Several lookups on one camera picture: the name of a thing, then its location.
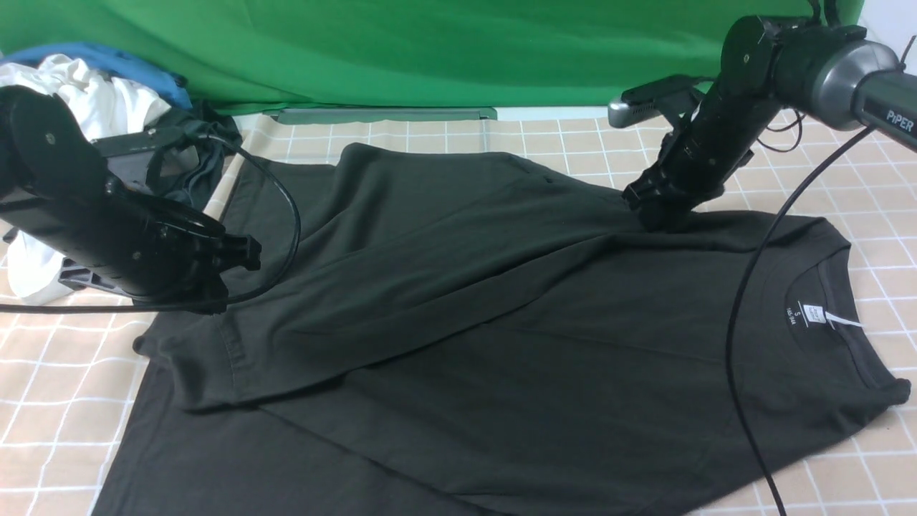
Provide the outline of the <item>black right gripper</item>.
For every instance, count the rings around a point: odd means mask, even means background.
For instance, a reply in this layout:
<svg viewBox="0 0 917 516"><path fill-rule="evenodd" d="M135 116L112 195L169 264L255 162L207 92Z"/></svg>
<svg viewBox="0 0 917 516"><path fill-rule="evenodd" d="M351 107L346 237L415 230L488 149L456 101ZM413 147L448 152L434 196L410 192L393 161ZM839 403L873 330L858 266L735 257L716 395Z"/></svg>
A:
<svg viewBox="0 0 917 516"><path fill-rule="evenodd" d="M752 157L754 141L777 114L770 92L736 80L672 75L625 91L623 101L651 102L673 130L655 163L623 190L646 231L665 231L724 193L725 181Z"/></svg>

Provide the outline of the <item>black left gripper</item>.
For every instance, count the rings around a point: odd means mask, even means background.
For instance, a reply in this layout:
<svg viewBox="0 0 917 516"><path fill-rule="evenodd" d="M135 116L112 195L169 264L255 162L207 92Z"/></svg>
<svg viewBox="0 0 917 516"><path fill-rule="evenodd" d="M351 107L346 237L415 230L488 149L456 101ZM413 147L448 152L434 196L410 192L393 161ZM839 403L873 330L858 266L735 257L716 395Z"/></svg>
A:
<svg viewBox="0 0 917 516"><path fill-rule="evenodd" d="M222 275L261 268L261 245L117 177L65 101L2 88L2 219L75 263L62 283L129 297L131 312L216 314Z"/></svg>

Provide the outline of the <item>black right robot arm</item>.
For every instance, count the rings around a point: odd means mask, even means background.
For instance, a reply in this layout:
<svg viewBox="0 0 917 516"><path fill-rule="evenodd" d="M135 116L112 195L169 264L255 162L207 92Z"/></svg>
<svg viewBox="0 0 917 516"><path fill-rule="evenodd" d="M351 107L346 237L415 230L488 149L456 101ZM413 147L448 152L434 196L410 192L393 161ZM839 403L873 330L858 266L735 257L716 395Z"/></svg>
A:
<svg viewBox="0 0 917 516"><path fill-rule="evenodd" d="M673 226L716 199L752 158L752 146L782 109L839 131L872 126L914 149L916 85L896 53L867 29L814 19L745 16L731 26L719 75L671 75L635 86L609 104L610 126L662 115L672 126L658 159L623 190L648 231Z"/></svg>

